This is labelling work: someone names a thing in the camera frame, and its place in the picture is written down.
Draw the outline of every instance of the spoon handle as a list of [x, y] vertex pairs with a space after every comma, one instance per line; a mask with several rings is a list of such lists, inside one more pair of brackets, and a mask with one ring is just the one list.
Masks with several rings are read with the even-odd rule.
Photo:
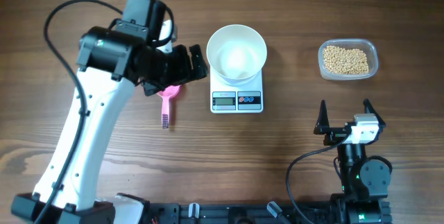
[[169, 98], [162, 97], [162, 128], [169, 127]]

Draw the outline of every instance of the wooden table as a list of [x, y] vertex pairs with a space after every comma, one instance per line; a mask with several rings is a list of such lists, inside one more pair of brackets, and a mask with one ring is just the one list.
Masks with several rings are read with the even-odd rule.
[[[16, 193], [33, 190], [56, 147], [74, 91], [42, 37], [49, 12], [66, 0], [1, 0], [0, 219], [11, 223]], [[104, 0], [119, 8], [126, 0]], [[313, 135], [322, 99], [332, 125], [343, 126], [369, 98], [387, 122], [369, 155], [392, 161], [389, 187], [396, 223], [444, 223], [444, 0], [163, 0], [179, 28], [178, 43], [200, 44], [228, 24], [253, 27], [268, 46], [264, 112], [210, 112], [209, 78], [185, 85], [174, 121], [161, 129], [161, 99], [142, 89], [115, 126], [98, 194], [134, 194], [152, 202], [288, 201], [291, 160], [322, 148]], [[50, 35], [75, 67], [78, 40], [117, 17], [94, 4], [58, 13]], [[365, 38], [379, 70], [368, 80], [321, 78], [318, 48], [326, 40]], [[298, 200], [341, 191], [330, 151], [294, 168]]]

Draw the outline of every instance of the pink slotted spoon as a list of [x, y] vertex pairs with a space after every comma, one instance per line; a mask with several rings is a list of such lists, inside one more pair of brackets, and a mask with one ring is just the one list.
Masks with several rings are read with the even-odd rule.
[[180, 85], [167, 87], [163, 92], [158, 92], [157, 95], [162, 97], [162, 128], [169, 127], [169, 99], [175, 97], [179, 93]]

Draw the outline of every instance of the clear container of beans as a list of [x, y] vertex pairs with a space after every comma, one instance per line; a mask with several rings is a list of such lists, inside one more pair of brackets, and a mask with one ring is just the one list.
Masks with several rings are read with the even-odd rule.
[[375, 46], [363, 39], [328, 40], [318, 51], [321, 76], [328, 80], [356, 80], [376, 74]]

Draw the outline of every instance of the pink spoon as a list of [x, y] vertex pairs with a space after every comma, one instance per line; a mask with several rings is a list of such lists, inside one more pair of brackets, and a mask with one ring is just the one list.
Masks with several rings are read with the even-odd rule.
[[179, 93], [180, 85], [167, 87], [163, 92], [157, 95], [162, 97], [162, 128], [169, 127], [169, 99], [175, 97]]

